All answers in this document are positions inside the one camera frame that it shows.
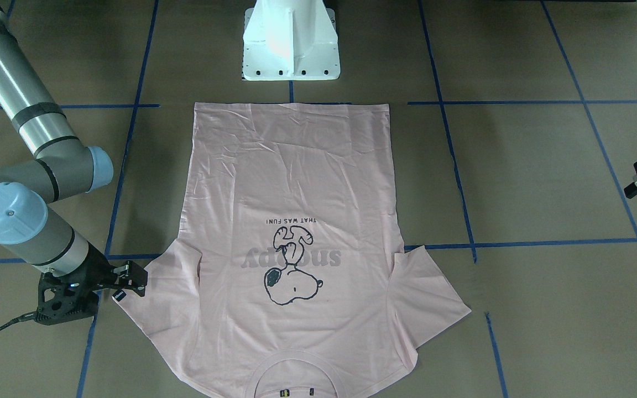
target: cable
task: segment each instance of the cable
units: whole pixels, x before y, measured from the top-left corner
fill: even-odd
[[[13,325],[15,323],[30,321],[33,318],[35,318],[35,316],[36,316],[36,311],[28,312],[27,314],[21,315],[20,317],[16,317],[16,318],[10,320],[9,322],[1,325],[0,326],[0,332],[2,330],[4,330],[5,328],[8,328],[8,327],[10,327],[11,325]]]

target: snoopy graphic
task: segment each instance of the snoopy graphic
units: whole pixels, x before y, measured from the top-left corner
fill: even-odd
[[[303,227],[293,225],[280,227],[274,236],[274,248],[281,251],[286,264],[283,268],[272,268],[265,274],[265,289],[270,300],[278,305],[287,305],[297,298],[309,300],[319,292],[323,280],[303,272],[296,267],[304,256],[306,247],[313,244],[314,237]]]

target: shirt sleeve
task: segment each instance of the shirt sleeve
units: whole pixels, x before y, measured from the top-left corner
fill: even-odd
[[[175,240],[147,265],[146,295],[128,294],[117,304],[141,328],[170,368],[176,372],[192,355],[198,330],[200,300],[198,266],[201,254]]]
[[[424,247],[395,254],[388,309],[400,357],[410,368],[417,347],[471,312]]]

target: cartoon dog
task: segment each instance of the cartoon dog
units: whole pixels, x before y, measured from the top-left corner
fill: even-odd
[[[277,252],[281,251],[286,264],[281,269],[272,268],[265,274],[265,289],[275,304],[287,305],[297,298],[309,300],[323,286],[323,280],[296,267],[306,252],[304,245],[313,242],[311,232],[297,225],[276,230],[274,248]]]

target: blue plastic cap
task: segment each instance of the blue plastic cap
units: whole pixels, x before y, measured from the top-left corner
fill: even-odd
[[[114,176],[114,167],[112,166],[112,159],[109,158],[104,149],[99,146],[88,146],[88,149],[93,155],[93,183],[88,190],[90,192],[111,183]]]
[[[48,220],[48,206],[19,183],[0,183],[0,244],[20,244],[38,235]]]

